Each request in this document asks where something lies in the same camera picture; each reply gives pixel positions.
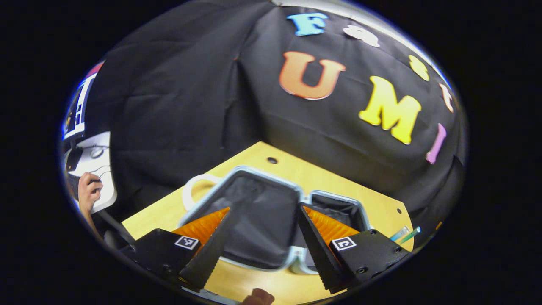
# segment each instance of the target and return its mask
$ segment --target yellow letter m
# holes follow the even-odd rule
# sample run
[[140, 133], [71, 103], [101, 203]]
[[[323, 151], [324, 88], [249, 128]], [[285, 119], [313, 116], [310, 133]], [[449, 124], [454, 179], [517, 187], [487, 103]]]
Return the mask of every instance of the yellow letter m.
[[359, 118], [375, 126], [382, 123], [384, 130], [396, 125], [391, 135], [404, 144], [410, 144], [410, 135], [418, 112], [422, 109], [421, 105], [411, 96], [405, 96], [398, 103], [395, 89], [389, 81], [377, 76], [369, 79], [374, 89], [367, 109], [359, 112]]

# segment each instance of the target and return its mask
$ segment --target yellow table surface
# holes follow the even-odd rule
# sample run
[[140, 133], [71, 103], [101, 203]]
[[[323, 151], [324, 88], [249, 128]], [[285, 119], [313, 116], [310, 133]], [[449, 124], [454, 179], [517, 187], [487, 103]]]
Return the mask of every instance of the yellow table surface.
[[[270, 163], [267, 161], [268, 157], [277, 159], [278, 163]], [[403, 226], [407, 226], [412, 231], [410, 218], [402, 202], [263, 142], [254, 144], [207, 173], [224, 177], [233, 168], [240, 165], [251, 166], [292, 181], [303, 189], [305, 195], [312, 190], [324, 190], [357, 199], [362, 203], [371, 226], [388, 237]], [[196, 183], [192, 189], [194, 202], [203, 197], [212, 186], [212, 182], [208, 181]], [[155, 228], [167, 231], [177, 229], [178, 222], [186, 213], [182, 203], [182, 190], [183, 187], [172, 192], [126, 219], [122, 224], [135, 239], [139, 239]], [[402, 247], [412, 251], [413, 245], [414, 239], [412, 238]], [[273, 305], [300, 304], [333, 296], [324, 289], [318, 275], [298, 275], [288, 269], [277, 272], [250, 270], [222, 260], [217, 262], [205, 285], [206, 290], [236, 301], [243, 301], [254, 288], [261, 288], [272, 294], [275, 297]]]

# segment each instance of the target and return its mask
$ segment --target finger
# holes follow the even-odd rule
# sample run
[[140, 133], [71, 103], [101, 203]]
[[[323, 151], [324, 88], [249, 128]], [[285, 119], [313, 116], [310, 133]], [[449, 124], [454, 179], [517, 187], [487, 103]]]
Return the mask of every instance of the finger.
[[252, 295], [260, 298], [265, 305], [270, 305], [271, 303], [273, 303], [273, 301], [275, 301], [274, 296], [260, 288], [254, 288], [252, 290]]
[[97, 182], [91, 182], [91, 184], [87, 185], [87, 186], [85, 187], [85, 189], [86, 189], [89, 193], [91, 193], [93, 190], [97, 189], [97, 188], [96, 188], [96, 184], [97, 184]]
[[98, 200], [100, 198], [100, 191], [96, 190], [96, 193], [92, 193], [90, 197], [91, 197], [91, 200], [94, 200], [94, 201]]
[[259, 297], [247, 295], [241, 305], [266, 305]]
[[100, 177], [98, 177], [98, 176], [96, 176], [96, 175], [94, 175], [94, 174], [90, 174], [90, 173], [89, 173], [89, 175], [90, 175], [90, 177], [91, 177], [91, 180], [100, 180]]
[[88, 185], [88, 183], [91, 181], [91, 177], [89, 173], [84, 173], [79, 178], [79, 188], [83, 188]]

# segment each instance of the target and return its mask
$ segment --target orange soft finger pad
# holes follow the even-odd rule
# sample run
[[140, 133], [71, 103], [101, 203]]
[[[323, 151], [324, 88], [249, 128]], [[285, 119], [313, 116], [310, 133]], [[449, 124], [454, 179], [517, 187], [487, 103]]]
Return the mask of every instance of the orange soft finger pad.
[[205, 215], [175, 229], [173, 233], [198, 239], [201, 243], [201, 247], [199, 248], [201, 250], [229, 210], [230, 208], [227, 207]]
[[324, 214], [306, 206], [303, 208], [305, 208], [305, 211], [311, 218], [312, 223], [314, 223], [318, 233], [320, 233], [322, 239], [324, 239], [326, 245], [328, 246], [333, 239], [343, 238], [359, 233], [359, 231], [354, 230], [329, 216], [325, 216]]

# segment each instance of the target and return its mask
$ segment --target yellow letter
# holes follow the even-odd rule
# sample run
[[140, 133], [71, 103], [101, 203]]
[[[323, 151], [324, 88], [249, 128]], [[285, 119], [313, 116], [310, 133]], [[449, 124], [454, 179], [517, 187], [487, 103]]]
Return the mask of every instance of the yellow letter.
[[404, 144], [410, 144], [410, 135], [421, 105], [411, 96], [405, 96], [397, 103], [395, 89], [389, 81], [378, 76], [369, 79], [375, 87], [367, 108], [359, 112], [359, 118], [372, 125], [380, 125], [382, 115], [382, 129], [389, 130], [397, 123], [391, 135]]
[[410, 67], [416, 74], [418, 74], [423, 80], [429, 80], [429, 74], [427, 74], [426, 66], [416, 57], [408, 55], [410, 59]]

